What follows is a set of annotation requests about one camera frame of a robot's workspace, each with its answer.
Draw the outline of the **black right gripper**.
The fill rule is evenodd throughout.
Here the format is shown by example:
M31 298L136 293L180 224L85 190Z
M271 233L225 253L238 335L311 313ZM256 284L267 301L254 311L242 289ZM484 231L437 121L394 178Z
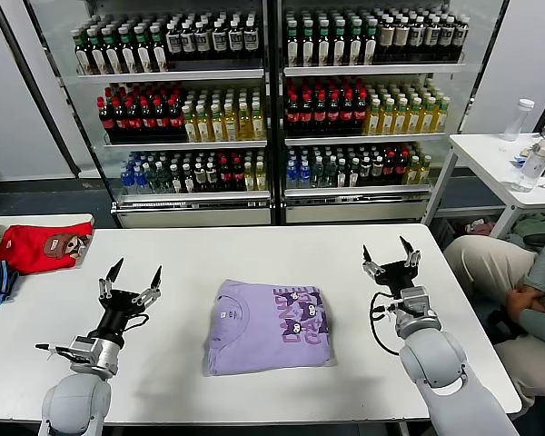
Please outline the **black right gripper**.
M363 270L372 278L377 277L377 283L390 290L403 290L414 287L413 280L418 275L418 265L421 252L414 249L409 241L400 237L402 247L406 252L406 261L397 261L380 266L374 262L365 245L363 245Z

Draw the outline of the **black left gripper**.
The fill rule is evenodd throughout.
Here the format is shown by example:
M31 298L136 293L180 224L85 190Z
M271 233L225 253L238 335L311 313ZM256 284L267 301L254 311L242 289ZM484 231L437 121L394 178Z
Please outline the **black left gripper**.
M139 295L135 292L112 292L124 259L113 265L104 278L99 279L99 303L104 314L90 337L107 341L122 341L127 323L142 313L138 304L153 304L160 296L162 266L159 266L148 289Z

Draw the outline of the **person right hand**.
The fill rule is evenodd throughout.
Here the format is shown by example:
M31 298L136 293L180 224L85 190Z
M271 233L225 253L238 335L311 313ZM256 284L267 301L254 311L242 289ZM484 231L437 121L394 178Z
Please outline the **person right hand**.
M524 286L521 288L513 289L509 292L508 302L509 305L521 305L524 307L530 307L533 301L538 300L543 296L543 292L535 288Z

